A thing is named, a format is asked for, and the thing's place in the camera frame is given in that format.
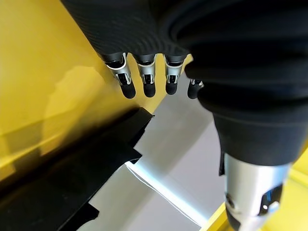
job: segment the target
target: gray floor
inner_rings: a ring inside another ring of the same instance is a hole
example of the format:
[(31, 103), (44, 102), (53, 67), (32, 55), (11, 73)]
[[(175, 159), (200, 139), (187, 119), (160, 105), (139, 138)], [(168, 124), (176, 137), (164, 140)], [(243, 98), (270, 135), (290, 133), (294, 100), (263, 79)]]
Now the gray floor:
[[(143, 154), (136, 164), (207, 220), (223, 202), (224, 179), (218, 177), (219, 141), (212, 116), (186, 95), (181, 76), (176, 95), (155, 111), (135, 147)], [(197, 231), (163, 197), (122, 166), (94, 196), (99, 217), (80, 231)]]

